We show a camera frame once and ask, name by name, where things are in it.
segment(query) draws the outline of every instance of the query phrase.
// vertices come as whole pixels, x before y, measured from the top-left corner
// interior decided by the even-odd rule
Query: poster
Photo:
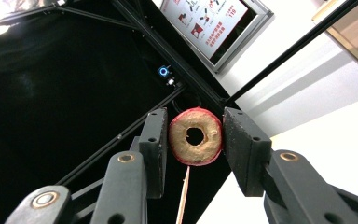
[[[165,17],[208,59],[248,8],[239,0],[164,0]]]

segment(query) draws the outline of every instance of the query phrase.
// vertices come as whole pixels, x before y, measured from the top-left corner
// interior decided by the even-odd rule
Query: round object with hole
[[[210,111],[191,108],[172,120],[169,141],[181,163],[206,165],[215,161],[222,149],[222,124]]]

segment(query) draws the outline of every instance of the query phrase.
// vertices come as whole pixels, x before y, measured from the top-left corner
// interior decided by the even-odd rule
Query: black pole
[[[339,8],[333,11],[328,17],[320,21],[315,27],[313,27],[309,32],[307,32],[303,37],[301,37],[292,47],[285,51],[281,56],[279,56],[274,62],[267,66],[263,71],[261,71],[257,76],[252,80],[246,83],[242,88],[235,92],[231,97],[226,99],[225,106],[232,105],[236,100],[243,96],[248,90],[257,85],[261,80],[271,74],[275,69],[285,63],[293,55],[303,49],[309,44],[314,38],[324,32],[327,28],[332,26],[334,22],[338,21],[351,11],[354,7],[358,5],[358,0],[348,0],[343,3]]]

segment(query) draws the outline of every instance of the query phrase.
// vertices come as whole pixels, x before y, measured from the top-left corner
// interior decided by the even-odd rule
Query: wooden stick
[[[187,166],[187,172],[186,172],[186,177],[185,177],[185,180],[183,183],[182,196],[180,198],[178,217],[176,219],[176,224],[182,224],[183,213],[185,212],[185,204],[186,204],[186,196],[187,196],[189,177],[190,177],[190,166]]]

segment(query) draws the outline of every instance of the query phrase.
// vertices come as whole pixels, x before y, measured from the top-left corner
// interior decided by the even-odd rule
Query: toy donut
[[[190,129],[198,129],[203,138],[189,143]],[[188,109],[170,124],[169,141],[173,155],[186,165],[202,166],[217,159],[222,149],[222,124],[210,111],[200,107]]]

